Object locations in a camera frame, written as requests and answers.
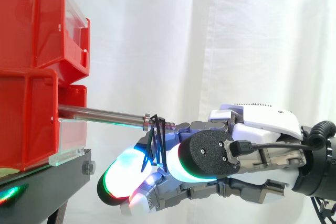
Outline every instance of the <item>black cable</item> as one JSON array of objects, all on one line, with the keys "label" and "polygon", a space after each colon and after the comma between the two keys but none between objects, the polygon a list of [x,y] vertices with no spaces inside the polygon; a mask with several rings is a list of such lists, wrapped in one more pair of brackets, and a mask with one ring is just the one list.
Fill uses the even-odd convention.
[{"label": "black cable", "polygon": [[283,143],[270,143],[270,144],[255,144],[252,143],[253,150],[260,150],[266,148],[288,148],[288,149],[296,149],[296,150],[305,150],[305,151],[313,151],[314,147],[302,144],[283,144]]},{"label": "black cable", "polygon": [[313,203],[313,206],[314,206],[314,209],[315,209],[315,212],[317,214],[317,217],[319,218],[321,224],[327,224],[326,221],[323,219],[323,217],[321,216],[321,213],[320,213],[320,210],[316,204],[316,201],[314,199],[314,197],[310,197],[311,199],[311,202]]},{"label": "black cable", "polygon": [[233,157],[241,155],[248,155],[260,149],[266,148],[287,148],[294,150],[313,151],[314,147],[302,144],[284,144],[284,143],[269,143],[269,144],[256,144],[247,140],[237,140],[230,143],[230,151]]}]

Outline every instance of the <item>stacked red bins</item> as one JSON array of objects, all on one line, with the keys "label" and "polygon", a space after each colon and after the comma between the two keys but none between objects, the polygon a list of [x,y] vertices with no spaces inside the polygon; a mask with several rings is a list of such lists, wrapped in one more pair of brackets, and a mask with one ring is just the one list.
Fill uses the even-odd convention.
[{"label": "stacked red bins", "polygon": [[90,21],[73,0],[0,7],[1,177],[57,165],[85,145],[86,123],[59,120],[58,104],[86,106],[86,87],[71,84],[89,75]]}]

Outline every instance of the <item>steel shaft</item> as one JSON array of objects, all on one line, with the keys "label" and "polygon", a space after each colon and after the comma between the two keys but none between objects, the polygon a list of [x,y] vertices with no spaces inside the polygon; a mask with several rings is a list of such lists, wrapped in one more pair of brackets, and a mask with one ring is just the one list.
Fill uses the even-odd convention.
[{"label": "steel shaft", "polygon": [[[144,131],[147,131],[152,124],[152,120],[150,119],[149,114],[145,114],[145,116],[140,116],[69,105],[59,105],[58,113],[61,118],[138,127],[142,128]],[[174,130],[175,124],[166,122],[165,128],[167,130]]]}]

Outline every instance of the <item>white curtain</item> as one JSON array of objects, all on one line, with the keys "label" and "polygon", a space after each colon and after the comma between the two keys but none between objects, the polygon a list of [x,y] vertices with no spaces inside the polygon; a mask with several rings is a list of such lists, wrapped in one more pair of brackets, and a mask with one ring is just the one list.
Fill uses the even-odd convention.
[{"label": "white curtain", "polygon": [[[221,103],[263,103],[303,125],[336,120],[336,0],[211,0],[200,120]],[[189,223],[319,223],[309,197],[268,205],[192,202]]]},{"label": "white curtain", "polygon": [[[336,0],[75,0],[91,20],[88,106],[206,120],[222,103],[259,102],[301,124],[336,121]],[[97,196],[101,174],[143,133],[89,123],[96,173],[64,223],[318,223],[309,198],[254,205],[218,195],[125,217]]]}]

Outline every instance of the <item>screw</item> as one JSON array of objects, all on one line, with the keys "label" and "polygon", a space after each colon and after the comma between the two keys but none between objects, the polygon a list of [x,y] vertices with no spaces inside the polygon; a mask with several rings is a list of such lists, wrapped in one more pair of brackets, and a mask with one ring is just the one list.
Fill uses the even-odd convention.
[{"label": "screw", "polygon": [[83,164],[83,174],[85,175],[93,175],[96,171],[96,163],[95,161],[85,161]]}]

